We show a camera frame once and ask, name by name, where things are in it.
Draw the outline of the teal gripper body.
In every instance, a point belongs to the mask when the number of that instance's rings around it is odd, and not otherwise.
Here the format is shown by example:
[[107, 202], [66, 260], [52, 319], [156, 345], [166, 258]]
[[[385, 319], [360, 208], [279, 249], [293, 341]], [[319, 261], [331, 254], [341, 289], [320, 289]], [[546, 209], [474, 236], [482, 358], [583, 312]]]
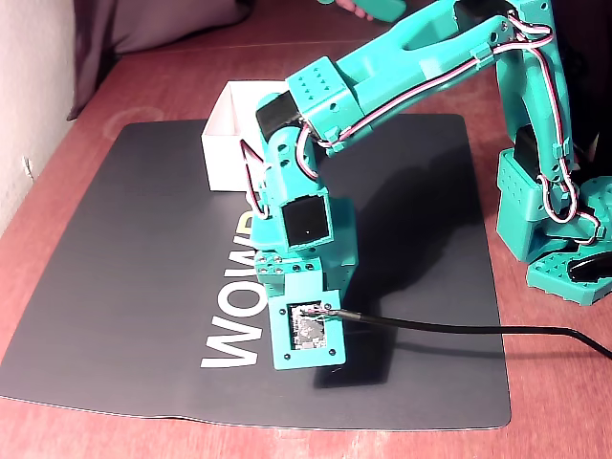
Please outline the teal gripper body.
[[290, 196], [263, 192], [261, 203], [265, 215], [252, 223], [253, 247], [278, 253], [286, 274], [325, 273], [327, 264], [357, 265], [355, 211], [349, 200], [320, 188]]

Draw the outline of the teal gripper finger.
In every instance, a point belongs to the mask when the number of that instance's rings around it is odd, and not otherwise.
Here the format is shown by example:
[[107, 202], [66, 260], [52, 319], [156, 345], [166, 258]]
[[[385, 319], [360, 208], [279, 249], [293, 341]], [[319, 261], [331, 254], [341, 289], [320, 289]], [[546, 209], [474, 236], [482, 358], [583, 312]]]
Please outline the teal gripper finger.
[[255, 274], [257, 281], [264, 287], [268, 299], [284, 295], [285, 265], [278, 253], [257, 251], [255, 253]]
[[325, 288], [345, 293], [357, 268], [356, 264], [327, 264], [325, 267]]

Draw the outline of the operator hand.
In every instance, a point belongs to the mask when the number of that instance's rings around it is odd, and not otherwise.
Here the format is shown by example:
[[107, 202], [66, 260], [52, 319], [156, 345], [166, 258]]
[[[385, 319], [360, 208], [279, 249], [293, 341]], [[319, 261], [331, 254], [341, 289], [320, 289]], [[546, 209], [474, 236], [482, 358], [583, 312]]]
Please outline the operator hand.
[[355, 14], [358, 18], [366, 19], [367, 21], [373, 21], [374, 17], [366, 12], [363, 8], [359, 7], [355, 2], [351, 0], [336, 0], [335, 3], [342, 9], [350, 11]]

